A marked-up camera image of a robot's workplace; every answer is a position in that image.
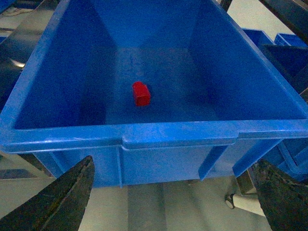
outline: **blue plastic bin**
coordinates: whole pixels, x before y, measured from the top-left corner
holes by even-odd
[[[308,87],[308,48],[264,45],[261,51],[299,94]]]
[[[243,28],[245,34],[253,41],[253,43],[258,47],[261,48],[263,44],[270,44],[274,45],[275,43],[270,37],[263,31],[263,30],[254,30],[254,29],[246,29]]]
[[[5,40],[5,39],[6,39],[6,37],[0,36],[0,43],[1,43],[3,40]]]
[[[308,48],[264,46],[262,51],[300,94],[308,87]],[[308,179],[308,139],[285,139],[264,156],[298,181]]]
[[[151,104],[136,107],[135,81]],[[308,107],[215,0],[62,0],[1,115],[0,148],[95,187],[239,176]]]
[[[298,36],[289,34],[277,34],[275,43],[276,45],[281,46],[307,47],[307,44],[304,43]]]
[[[0,13],[6,10],[10,5],[12,5],[15,0],[0,0]]]

